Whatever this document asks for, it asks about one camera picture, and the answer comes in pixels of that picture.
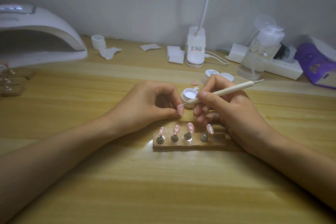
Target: purple box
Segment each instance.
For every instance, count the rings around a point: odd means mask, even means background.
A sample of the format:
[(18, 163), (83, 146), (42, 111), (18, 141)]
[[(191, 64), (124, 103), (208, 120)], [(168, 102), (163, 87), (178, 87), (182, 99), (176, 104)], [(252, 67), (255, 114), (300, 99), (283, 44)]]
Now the purple box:
[(336, 62), (323, 55), (315, 44), (301, 44), (294, 58), (312, 84), (336, 89)]

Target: hand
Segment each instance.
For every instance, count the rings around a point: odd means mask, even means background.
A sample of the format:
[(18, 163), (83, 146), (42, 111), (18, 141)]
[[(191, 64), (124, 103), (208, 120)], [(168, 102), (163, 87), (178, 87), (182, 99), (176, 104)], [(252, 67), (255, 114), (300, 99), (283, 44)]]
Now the hand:
[(146, 81), (134, 85), (102, 118), (111, 125), (110, 133), (120, 137), (156, 120), (180, 118), (176, 110), (180, 104), (181, 98), (173, 84)]
[(197, 122), (202, 125), (220, 121), (233, 140), (255, 155), (257, 143), (271, 140), (277, 132), (263, 119), (244, 91), (222, 97), (211, 93), (234, 85), (220, 75), (210, 76), (198, 93), (202, 103), (195, 105), (194, 116), (197, 116)]

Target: wooden block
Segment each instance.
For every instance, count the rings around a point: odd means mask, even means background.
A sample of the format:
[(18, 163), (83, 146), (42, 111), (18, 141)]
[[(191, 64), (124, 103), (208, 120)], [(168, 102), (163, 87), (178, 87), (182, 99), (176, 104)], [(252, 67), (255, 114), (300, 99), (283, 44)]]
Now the wooden block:
[(4, 91), (4, 86), (0, 86), (0, 95), (3, 97), (18, 97), (25, 91), (25, 88), (21, 85), (11, 85), (10, 87), (10, 91)]
[(11, 70), (5, 70), (3, 73), (6, 75), (6, 77), (25, 77), (27, 80), (30, 80), (34, 77), (35, 71), (33, 69), (29, 68), (13, 68)]
[[(9, 82), (6, 83), (6, 85), (22, 85), (24, 86), (27, 83), (27, 79), (25, 77), (7, 77), (6, 78), (10, 79)], [(5, 83), (3, 82), (3, 79), (0, 78), (0, 85), (4, 85)]]
[(171, 136), (173, 133), (164, 133), (163, 136), (165, 140), (163, 144), (157, 142), (157, 133), (153, 135), (153, 148), (154, 149), (206, 149), (206, 148), (224, 148), (226, 146), (226, 138), (224, 133), (215, 133), (213, 135), (208, 135), (208, 141), (203, 142), (201, 140), (201, 135), (203, 133), (192, 133), (191, 140), (188, 141), (184, 138), (185, 132), (180, 132), (178, 134), (178, 141), (173, 142)]

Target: forearm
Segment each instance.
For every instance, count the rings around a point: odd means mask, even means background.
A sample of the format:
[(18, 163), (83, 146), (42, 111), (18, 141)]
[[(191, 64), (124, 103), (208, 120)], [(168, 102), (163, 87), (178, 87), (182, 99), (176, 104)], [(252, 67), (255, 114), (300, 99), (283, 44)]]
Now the forearm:
[(0, 157), (0, 223), (114, 138), (94, 120)]
[(259, 158), (336, 210), (336, 162), (282, 135)]

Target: white uv nail lamp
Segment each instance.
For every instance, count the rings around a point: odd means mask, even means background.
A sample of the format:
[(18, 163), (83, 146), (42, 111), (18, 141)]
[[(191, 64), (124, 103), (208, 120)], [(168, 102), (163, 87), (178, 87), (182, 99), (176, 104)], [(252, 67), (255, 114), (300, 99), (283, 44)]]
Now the white uv nail lamp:
[(0, 62), (16, 68), (86, 57), (82, 39), (57, 15), (32, 5), (0, 5)]

